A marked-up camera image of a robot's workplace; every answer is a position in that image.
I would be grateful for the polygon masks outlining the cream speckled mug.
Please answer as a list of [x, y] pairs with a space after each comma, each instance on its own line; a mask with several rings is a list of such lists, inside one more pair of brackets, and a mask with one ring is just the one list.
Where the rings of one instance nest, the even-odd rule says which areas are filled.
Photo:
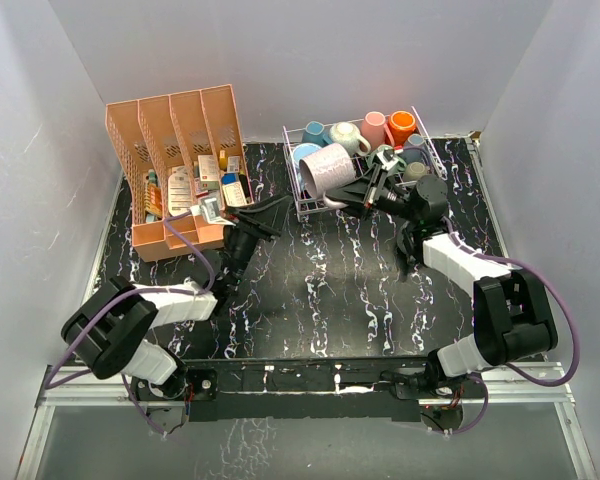
[[344, 147], [350, 156], [365, 156], [371, 152], [369, 141], [362, 136], [354, 123], [335, 123], [330, 127], [328, 134], [331, 141]]

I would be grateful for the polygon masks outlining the pink mug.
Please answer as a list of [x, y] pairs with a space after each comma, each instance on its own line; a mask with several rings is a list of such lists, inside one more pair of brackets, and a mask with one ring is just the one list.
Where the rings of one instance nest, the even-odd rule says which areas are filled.
[[381, 145], [394, 146], [394, 139], [389, 129], [387, 118], [381, 112], [368, 112], [361, 124], [360, 131], [370, 144], [372, 150], [377, 149]]

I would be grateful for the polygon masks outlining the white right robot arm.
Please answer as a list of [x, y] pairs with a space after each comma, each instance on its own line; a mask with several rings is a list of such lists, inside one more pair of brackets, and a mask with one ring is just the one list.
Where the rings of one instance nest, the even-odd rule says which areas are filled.
[[423, 372], [390, 373], [389, 380], [446, 397], [460, 387], [465, 375], [557, 346], [558, 333], [541, 279], [509, 261], [487, 259], [460, 241], [448, 223], [444, 180], [425, 175], [404, 189], [385, 175], [369, 171], [347, 185], [327, 190], [323, 198], [360, 219], [375, 210], [404, 219], [397, 238], [400, 251], [444, 275], [472, 301], [471, 334], [430, 352]]

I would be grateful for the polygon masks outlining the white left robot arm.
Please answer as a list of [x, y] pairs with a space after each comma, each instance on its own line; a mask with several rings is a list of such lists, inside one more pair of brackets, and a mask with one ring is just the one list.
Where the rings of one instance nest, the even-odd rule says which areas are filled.
[[148, 332], [219, 313], [237, 292], [258, 244], [281, 235], [291, 203], [290, 196], [276, 195], [228, 208], [216, 257], [194, 253], [206, 270], [200, 280], [143, 286], [120, 276], [109, 279], [63, 325], [67, 353], [100, 380], [121, 374], [152, 385], [166, 399], [180, 396], [187, 384], [186, 367], [167, 348], [149, 342]]

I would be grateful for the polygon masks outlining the teal green cup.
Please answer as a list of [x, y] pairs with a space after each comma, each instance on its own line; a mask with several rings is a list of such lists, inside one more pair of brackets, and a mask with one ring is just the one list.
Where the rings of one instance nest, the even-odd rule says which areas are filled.
[[382, 144], [366, 157], [368, 168], [380, 166], [389, 175], [396, 175], [406, 170], [407, 163], [400, 156], [401, 149], [395, 150], [387, 144]]

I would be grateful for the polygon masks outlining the grey-blue printed mug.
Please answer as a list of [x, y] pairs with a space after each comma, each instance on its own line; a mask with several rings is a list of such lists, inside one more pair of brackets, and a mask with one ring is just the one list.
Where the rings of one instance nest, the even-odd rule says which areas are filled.
[[420, 149], [420, 150], [424, 150], [426, 147], [426, 140], [424, 137], [422, 137], [420, 134], [417, 133], [413, 133], [411, 134], [405, 144], [404, 144], [404, 148], [405, 149]]

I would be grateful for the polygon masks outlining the olive grey small cup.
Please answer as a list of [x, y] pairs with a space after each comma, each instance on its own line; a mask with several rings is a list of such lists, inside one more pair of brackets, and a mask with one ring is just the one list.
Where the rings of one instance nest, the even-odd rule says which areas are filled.
[[405, 182], [415, 182], [429, 173], [428, 167], [419, 161], [408, 163], [403, 173]]

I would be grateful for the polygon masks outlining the orange mug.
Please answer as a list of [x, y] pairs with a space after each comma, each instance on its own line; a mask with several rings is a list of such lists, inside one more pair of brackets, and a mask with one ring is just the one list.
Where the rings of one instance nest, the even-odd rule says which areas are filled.
[[391, 144], [395, 147], [403, 145], [408, 138], [417, 132], [416, 117], [408, 111], [393, 112], [388, 117], [388, 128]]

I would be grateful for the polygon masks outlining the dark grey-green mug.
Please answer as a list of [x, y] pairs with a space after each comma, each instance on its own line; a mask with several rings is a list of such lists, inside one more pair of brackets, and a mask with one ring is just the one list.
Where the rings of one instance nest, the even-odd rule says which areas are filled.
[[398, 263], [404, 274], [413, 273], [422, 262], [422, 238], [417, 225], [406, 221], [396, 236]]

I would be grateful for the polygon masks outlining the lavender wide mug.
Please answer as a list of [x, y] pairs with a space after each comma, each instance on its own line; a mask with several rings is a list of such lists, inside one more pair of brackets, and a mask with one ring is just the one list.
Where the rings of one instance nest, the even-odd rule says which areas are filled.
[[356, 169], [347, 150], [340, 144], [320, 148], [299, 161], [304, 190], [314, 200], [321, 200], [330, 189], [342, 187], [356, 179]]

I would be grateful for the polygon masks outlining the white mug blue handle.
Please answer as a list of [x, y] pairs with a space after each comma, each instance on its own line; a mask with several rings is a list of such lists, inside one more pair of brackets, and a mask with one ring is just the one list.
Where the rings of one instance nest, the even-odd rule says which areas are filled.
[[325, 147], [331, 143], [324, 124], [318, 121], [310, 121], [302, 132], [302, 142], [316, 144]]

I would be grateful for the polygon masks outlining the light blue mug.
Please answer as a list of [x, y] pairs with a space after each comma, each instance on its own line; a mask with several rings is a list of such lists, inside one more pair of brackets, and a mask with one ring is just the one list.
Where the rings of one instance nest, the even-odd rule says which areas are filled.
[[313, 153], [318, 152], [321, 149], [322, 149], [322, 147], [320, 145], [311, 143], [311, 142], [305, 142], [305, 143], [298, 144], [297, 146], [295, 146], [292, 149], [292, 152], [291, 152], [293, 164], [295, 166], [298, 166], [302, 159], [304, 159], [305, 157], [307, 157]]

